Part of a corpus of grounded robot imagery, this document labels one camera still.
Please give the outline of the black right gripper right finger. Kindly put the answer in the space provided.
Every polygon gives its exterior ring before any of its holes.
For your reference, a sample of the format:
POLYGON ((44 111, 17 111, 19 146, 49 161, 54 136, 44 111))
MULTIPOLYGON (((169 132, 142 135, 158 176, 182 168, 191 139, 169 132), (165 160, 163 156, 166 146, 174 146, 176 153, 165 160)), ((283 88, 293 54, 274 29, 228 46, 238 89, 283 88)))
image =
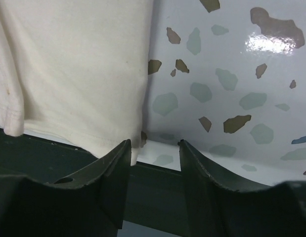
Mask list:
POLYGON ((306 181, 267 186, 178 145, 191 236, 306 237, 306 181))

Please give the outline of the cream white t-shirt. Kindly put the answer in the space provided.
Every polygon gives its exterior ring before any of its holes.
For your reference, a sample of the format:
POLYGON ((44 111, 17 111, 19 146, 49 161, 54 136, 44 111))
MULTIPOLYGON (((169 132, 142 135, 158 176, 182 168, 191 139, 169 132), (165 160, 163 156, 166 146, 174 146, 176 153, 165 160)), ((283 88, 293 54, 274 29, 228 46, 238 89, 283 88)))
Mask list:
POLYGON ((131 140, 148 82, 151 0, 0 0, 0 127, 97 158, 131 140))

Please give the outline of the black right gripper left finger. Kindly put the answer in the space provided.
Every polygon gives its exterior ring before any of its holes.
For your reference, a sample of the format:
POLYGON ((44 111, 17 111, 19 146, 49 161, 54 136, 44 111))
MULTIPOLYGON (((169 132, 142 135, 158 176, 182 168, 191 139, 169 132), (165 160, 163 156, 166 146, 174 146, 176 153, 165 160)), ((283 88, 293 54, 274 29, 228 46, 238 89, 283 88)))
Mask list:
POLYGON ((115 237, 130 169, 130 140, 54 183, 0 167, 0 237, 115 237))

